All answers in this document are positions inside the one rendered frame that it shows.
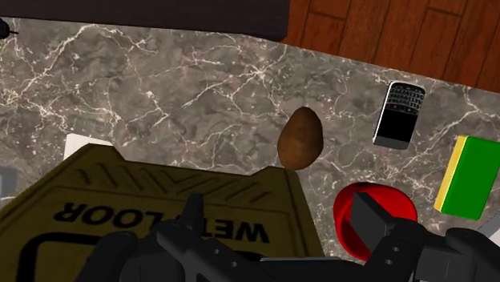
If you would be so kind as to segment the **black keypad phone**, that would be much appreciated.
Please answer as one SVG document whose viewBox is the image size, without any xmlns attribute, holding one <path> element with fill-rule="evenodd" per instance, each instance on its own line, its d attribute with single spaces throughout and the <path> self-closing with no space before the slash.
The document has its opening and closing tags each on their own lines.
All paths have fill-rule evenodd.
<svg viewBox="0 0 500 282">
<path fill-rule="evenodd" d="M 381 107 L 373 144 L 397 150 L 407 149 L 424 99 L 423 87 L 392 81 Z"/>
</svg>

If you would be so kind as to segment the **green and yellow sponge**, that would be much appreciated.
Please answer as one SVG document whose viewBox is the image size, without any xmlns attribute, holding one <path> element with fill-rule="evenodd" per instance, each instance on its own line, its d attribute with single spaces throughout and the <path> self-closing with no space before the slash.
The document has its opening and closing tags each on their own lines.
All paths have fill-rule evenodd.
<svg viewBox="0 0 500 282">
<path fill-rule="evenodd" d="M 434 208 L 446 215 L 479 220 L 500 170 L 500 142 L 459 135 Z"/>
</svg>

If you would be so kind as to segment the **brown potato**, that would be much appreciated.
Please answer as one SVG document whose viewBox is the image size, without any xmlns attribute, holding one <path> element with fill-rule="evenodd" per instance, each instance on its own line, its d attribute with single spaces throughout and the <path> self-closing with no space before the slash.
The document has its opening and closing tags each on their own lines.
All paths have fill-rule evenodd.
<svg viewBox="0 0 500 282">
<path fill-rule="evenodd" d="M 296 109 L 277 142 L 279 159 L 288 170 L 302 170 L 319 157 L 324 147 L 323 127 L 309 107 Z"/>
</svg>

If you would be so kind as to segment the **small black object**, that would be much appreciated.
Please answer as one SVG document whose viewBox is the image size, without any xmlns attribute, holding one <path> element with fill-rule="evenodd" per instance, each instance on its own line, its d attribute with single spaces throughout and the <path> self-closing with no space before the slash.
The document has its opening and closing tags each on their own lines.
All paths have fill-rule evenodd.
<svg viewBox="0 0 500 282">
<path fill-rule="evenodd" d="M 11 30 L 9 24 L 0 18 L 0 40 L 8 38 L 12 34 L 18 34 Z"/>
</svg>

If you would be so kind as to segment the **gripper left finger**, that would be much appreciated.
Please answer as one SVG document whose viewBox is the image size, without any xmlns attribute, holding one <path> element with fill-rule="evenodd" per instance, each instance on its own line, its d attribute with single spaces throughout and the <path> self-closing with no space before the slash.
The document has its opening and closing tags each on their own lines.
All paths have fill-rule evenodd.
<svg viewBox="0 0 500 282">
<path fill-rule="evenodd" d="M 75 282 L 275 282 L 216 239 L 203 239 L 204 198 L 191 194 L 179 218 L 134 232 L 103 236 Z"/>
</svg>

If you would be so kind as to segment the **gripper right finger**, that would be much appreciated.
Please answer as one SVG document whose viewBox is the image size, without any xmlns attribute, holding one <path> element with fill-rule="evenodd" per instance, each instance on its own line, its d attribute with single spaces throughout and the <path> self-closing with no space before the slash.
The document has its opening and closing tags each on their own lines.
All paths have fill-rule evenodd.
<svg viewBox="0 0 500 282">
<path fill-rule="evenodd" d="M 353 194 L 350 225 L 371 255 L 366 278 L 381 282 L 500 282 L 500 247 L 480 232 L 449 228 L 444 236 L 390 215 L 369 194 Z"/>
</svg>

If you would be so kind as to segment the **yellow wet floor sign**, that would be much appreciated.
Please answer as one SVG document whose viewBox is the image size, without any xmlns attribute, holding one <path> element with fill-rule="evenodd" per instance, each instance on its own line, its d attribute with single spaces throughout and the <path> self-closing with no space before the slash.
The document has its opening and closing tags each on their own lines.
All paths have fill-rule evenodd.
<svg viewBox="0 0 500 282">
<path fill-rule="evenodd" d="M 237 175 L 132 162 L 88 144 L 0 209 L 0 282 L 74 282 L 101 236 L 145 236 L 204 197 L 204 236 L 250 258 L 321 256 L 296 173 Z"/>
</svg>

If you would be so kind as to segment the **red bowl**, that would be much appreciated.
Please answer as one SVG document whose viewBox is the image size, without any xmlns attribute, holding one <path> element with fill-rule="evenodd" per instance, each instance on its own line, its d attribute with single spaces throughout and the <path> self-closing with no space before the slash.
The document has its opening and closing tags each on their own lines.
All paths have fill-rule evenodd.
<svg viewBox="0 0 500 282">
<path fill-rule="evenodd" d="M 370 251 L 350 226 L 350 214 L 355 191 L 366 192 L 390 215 L 417 221 L 417 210 L 412 200 L 395 187 L 370 182 L 351 183 L 337 194 L 333 205 L 333 218 L 337 238 L 351 256 L 366 261 Z"/>
</svg>

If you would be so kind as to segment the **white flat object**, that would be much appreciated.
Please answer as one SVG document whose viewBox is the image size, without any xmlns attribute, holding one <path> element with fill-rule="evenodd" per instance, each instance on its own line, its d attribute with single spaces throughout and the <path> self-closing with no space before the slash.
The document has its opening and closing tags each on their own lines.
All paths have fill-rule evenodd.
<svg viewBox="0 0 500 282">
<path fill-rule="evenodd" d="M 70 155 L 74 154 L 78 149 L 89 143 L 105 145 L 105 146 L 113 146 L 113 144 L 108 141 L 71 133 L 68 134 L 66 137 L 63 159 L 67 159 Z"/>
</svg>

